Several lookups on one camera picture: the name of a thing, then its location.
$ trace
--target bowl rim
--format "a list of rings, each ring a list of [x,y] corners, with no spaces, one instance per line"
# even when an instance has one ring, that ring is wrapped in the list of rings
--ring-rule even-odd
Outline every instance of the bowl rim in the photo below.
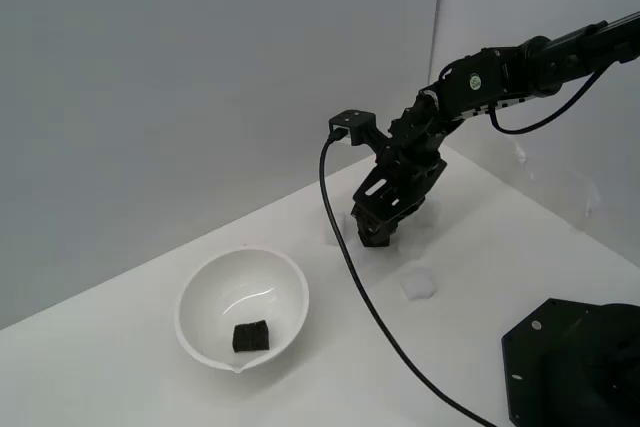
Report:
[[[278,347],[276,349],[269,350],[265,355],[262,355],[262,356],[260,356],[260,357],[258,357],[256,359],[252,360],[251,362],[247,363],[244,367],[242,367],[240,369],[236,369],[236,368],[233,368],[232,366],[230,366],[228,364],[225,364],[224,362],[218,362],[216,360],[210,359],[209,357],[206,357],[205,355],[202,355],[194,347],[191,346],[191,344],[189,343],[189,341],[185,337],[184,332],[182,331],[182,324],[180,322],[180,309],[182,307],[182,301],[184,299],[184,294],[186,293],[187,289],[191,285],[191,282],[193,281],[193,279],[195,279],[195,277],[200,273],[201,270],[203,270],[209,264],[215,262],[216,260],[218,260],[218,259],[220,259],[220,258],[222,258],[222,257],[224,257],[226,255],[233,254],[235,252],[242,252],[242,251],[245,251],[245,250],[254,250],[254,251],[267,252],[267,253],[269,253],[271,255],[275,255],[276,257],[279,257],[282,260],[284,260],[293,269],[293,271],[298,276],[298,280],[300,281],[300,285],[302,287],[302,303],[303,303],[303,305],[302,305],[302,312],[301,312],[301,315],[300,315],[300,319],[298,320],[298,324],[293,329],[293,333],[292,333],[292,335],[290,336],[289,339],[285,339],[285,341],[282,343],[282,345],[280,347]],[[194,270],[194,272],[191,273],[191,275],[189,275],[189,277],[187,278],[187,281],[185,282],[184,286],[180,290],[180,295],[178,296],[178,301],[175,304],[173,323],[174,323],[174,330],[176,332],[176,336],[178,337],[178,342],[180,343],[180,345],[182,345],[182,348],[184,350],[186,350],[187,353],[192,358],[194,358],[195,360],[197,360],[198,362],[200,362],[200,363],[202,363],[204,365],[208,365],[209,367],[213,367],[213,368],[221,369],[221,370],[233,370],[234,372],[239,373],[239,372],[244,371],[246,369],[249,369],[251,367],[255,367],[256,365],[260,365],[260,364],[263,364],[265,362],[268,362],[269,360],[273,359],[276,355],[280,354],[284,349],[286,349],[289,346],[289,344],[291,344],[291,342],[293,342],[293,340],[298,336],[298,333],[302,329],[302,325],[304,324],[304,321],[307,318],[308,311],[309,311],[309,285],[307,284],[307,279],[304,276],[304,273],[302,272],[302,270],[300,269],[300,266],[298,266],[298,264],[295,263],[289,256],[287,256],[286,254],[283,254],[282,252],[279,252],[277,250],[271,249],[269,247],[259,246],[259,245],[247,245],[247,246],[235,247],[235,248],[227,249],[227,250],[224,250],[224,251],[221,251],[221,252],[217,253],[216,255],[211,257],[209,260],[207,260],[206,262],[201,264],[197,269]]]

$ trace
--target white table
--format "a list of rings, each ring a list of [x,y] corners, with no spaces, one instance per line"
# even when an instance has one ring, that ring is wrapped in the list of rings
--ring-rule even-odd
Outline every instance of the white table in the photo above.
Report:
[[[449,168],[433,192],[443,213],[424,239],[438,285],[432,299],[406,299],[397,249],[350,246],[416,364],[454,399],[508,426],[502,335],[549,297],[640,304],[640,269],[455,152],[443,155]],[[336,210],[350,207],[371,165],[329,179]],[[323,244],[325,222],[311,185],[0,331],[0,424],[474,425],[435,399],[387,345],[338,249]],[[289,350],[237,375],[188,357],[172,312],[196,267],[244,243],[296,260],[311,304]]]

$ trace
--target robotic arm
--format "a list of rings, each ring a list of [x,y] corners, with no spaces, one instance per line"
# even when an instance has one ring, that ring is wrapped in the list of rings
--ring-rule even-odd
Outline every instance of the robotic arm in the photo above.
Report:
[[[611,64],[639,56],[640,12],[556,40],[534,37],[519,47],[487,48],[456,60],[392,121],[390,137],[378,130],[369,112],[346,110],[330,119],[332,132],[343,129],[351,145],[366,144],[376,154],[376,167],[353,196],[351,215],[363,245],[388,246],[398,223],[422,205],[447,166],[440,145],[466,119],[489,114],[503,133],[530,132],[568,110]],[[497,110],[554,95],[565,82],[586,76],[591,77],[583,88],[547,119],[513,131],[498,124]]]

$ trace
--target white wall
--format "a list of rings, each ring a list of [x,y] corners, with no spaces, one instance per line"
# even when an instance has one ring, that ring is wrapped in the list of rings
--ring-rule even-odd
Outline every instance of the white wall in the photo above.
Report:
[[[637,10],[639,0],[441,0],[432,77],[482,47],[518,45],[534,35],[555,38]],[[519,137],[528,157],[526,175],[513,142],[495,132],[488,118],[466,122],[448,144],[640,265],[639,79],[640,61],[617,64],[563,117]],[[514,128],[545,117],[581,82],[552,98],[500,111],[501,123]],[[602,204],[584,224],[590,182]]]
[[[426,83],[435,6],[0,0],[0,328],[315,181],[330,116]]]

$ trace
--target black sponge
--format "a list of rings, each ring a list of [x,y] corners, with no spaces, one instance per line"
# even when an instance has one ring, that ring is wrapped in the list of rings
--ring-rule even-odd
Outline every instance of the black sponge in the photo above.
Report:
[[[269,327],[266,320],[239,324],[233,329],[233,351],[269,350]]]

